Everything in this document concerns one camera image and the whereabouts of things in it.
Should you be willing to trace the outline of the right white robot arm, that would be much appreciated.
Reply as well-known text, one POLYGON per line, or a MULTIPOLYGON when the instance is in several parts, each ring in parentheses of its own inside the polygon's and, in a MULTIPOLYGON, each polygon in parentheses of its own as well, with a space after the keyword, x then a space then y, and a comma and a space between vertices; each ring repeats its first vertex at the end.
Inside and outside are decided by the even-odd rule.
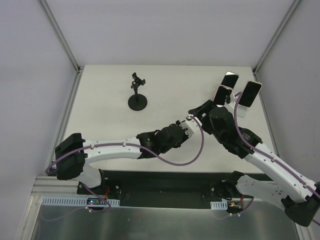
POLYGON ((231 154, 244 159, 271 180, 260 181, 244 173, 225 184, 230 197, 249 195, 272 204, 296 224, 308 227, 320 209, 320 185, 294 170, 254 132, 238 126, 237 114, 214 105, 208 114, 212 134, 231 154))

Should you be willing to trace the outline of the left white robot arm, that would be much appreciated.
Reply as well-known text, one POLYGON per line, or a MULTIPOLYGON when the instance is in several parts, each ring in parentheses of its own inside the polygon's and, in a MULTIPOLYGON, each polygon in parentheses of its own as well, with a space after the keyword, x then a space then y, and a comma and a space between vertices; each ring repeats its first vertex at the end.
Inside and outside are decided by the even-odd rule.
POLYGON ((157 158, 172 166, 187 166, 196 159, 177 163, 163 158, 162 154, 179 148, 193 134, 202 131, 200 121, 189 116, 161 130, 115 141, 84 139, 81 133, 73 133, 55 148, 55 160, 45 169, 45 173, 55 174, 58 180, 77 180, 99 195, 105 191, 106 183, 102 171, 92 167, 92 163, 157 158))

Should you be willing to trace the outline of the black phone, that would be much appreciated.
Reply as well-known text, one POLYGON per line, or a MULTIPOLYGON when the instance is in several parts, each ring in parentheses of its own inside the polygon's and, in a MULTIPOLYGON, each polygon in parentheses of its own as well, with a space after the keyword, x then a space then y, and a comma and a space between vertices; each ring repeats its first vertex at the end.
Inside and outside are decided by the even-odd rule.
POLYGON ((188 111, 190 115, 197 117, 197 119, 202 124, 203 131, 206 132, 208 135, 212 135, 214 130, 211 124, 209 113, 212 109, 216 107, 217 106, 214 104, 212 100, 207 100, 201 106, 196 107, 194 109, 190 109, 188 111))

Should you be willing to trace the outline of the pink-case phone front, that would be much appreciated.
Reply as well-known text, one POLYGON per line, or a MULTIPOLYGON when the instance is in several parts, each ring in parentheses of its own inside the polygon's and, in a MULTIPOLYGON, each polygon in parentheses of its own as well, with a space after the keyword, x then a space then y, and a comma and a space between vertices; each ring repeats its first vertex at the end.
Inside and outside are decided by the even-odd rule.
POLYGON ((213 103, 217 106, 223 106, 227 100, 227 98, 230 97, 233 89, 225 86, 225 85, 220 85, 217 88, 217 91, 215 93, 215 96, 213 98, 213 103))

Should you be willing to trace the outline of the black round-base phone stand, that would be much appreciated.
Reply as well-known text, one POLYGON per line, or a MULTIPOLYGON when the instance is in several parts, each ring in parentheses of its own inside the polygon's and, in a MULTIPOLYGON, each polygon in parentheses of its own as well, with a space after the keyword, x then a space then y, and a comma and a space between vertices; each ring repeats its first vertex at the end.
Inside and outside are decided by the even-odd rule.
POLYGON ((128 106, 131 110, 138 112, 145 109, 148 104, 147 98, 143 94, 138 93, 138 88, 144 86, 146 80, 139 78, 135 72, 132 74, 132 78, 133 81, 130 88, 134 91, 134 94, 129 97, 128 106))

